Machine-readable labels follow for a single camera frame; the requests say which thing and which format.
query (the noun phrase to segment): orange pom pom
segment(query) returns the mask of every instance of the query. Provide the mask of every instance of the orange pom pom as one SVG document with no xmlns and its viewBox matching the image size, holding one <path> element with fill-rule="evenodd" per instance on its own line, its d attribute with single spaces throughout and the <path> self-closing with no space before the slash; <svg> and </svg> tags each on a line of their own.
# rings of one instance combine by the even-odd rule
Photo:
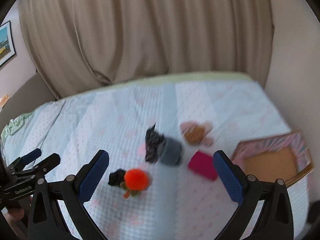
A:
<svg viewBox="0 0 320 240">
<path fill-rule="evenodd" d="M 147 174 L 140 169 L 128 170 L 124 175 L 124 181 L 130 190 L 145 190 L 149 184 Z"/>
</svg>

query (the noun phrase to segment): picture frame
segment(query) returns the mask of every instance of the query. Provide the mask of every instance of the picture frame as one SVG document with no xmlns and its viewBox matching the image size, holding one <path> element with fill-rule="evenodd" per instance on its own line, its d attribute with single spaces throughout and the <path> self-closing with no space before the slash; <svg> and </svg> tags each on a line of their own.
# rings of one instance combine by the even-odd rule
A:
<svg viewBox="0 0 320 240">
<path fill-rule="evenodd" d="M 11 21 L 0 26 L 0 68 L 16 54 L 11 32 Z"/>
</svg>

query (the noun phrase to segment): beige curtain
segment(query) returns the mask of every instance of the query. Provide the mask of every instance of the beige curtain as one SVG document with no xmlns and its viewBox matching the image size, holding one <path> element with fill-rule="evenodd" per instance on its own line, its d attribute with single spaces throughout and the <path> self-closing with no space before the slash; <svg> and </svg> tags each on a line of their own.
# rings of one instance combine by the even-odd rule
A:
<svg viewBox="0 0 320 240">
<path fill-rule="evenodd" d="M 268 75 L 269 0 L 20 0 L 20 21 L 57 98 L 166 73 Z"/>
</svg>

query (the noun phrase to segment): black cloth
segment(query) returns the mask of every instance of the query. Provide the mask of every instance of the black cloth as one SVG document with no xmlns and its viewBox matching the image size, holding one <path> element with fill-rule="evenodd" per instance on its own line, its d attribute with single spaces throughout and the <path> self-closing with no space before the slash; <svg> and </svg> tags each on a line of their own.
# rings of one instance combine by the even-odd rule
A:
<svg viewBox="0 0 320 240">
<path fill-rule="evenodd" d="M 118 186 L 120 187 L 120 183 L 124 182 L 124 175 L 125 175 L 126 171 L 124 170 L 117 170 L 113 173 L 110 173 L 109 175 L 109 182 L 108 184 L 110 186 Z"/>
<path fill-rule="evenodd" d="M 146 162 L 156 163 L 158 161 L 158 146 L 165 140 L 163 135 L 155 131 L 156 124 L 146 132 Z"/>
</svg>

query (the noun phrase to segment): hand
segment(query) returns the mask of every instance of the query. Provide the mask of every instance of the hand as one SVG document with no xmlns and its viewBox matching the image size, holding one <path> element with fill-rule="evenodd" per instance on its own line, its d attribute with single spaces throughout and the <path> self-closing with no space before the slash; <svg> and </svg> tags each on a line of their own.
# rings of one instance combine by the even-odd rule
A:
<svg viewBox="0 0 320 240">
<path fill-rule="evenodd" d="M 17 225 L 17 221 L 21 220 L 23 217 L 24 217 L 24 211 L 22 208 L 20 208 L 20 209 L 12 208 L 12 209 L 9 209 L 6 214 L 4 214 L 5 220 L 7 220 L 9 226 L 15 232 L 15 234 L 21 240 L 27 240 L 27 237 L 23 234 L 23 232 L 21 231 L 21 229 Z"/>
</svg>

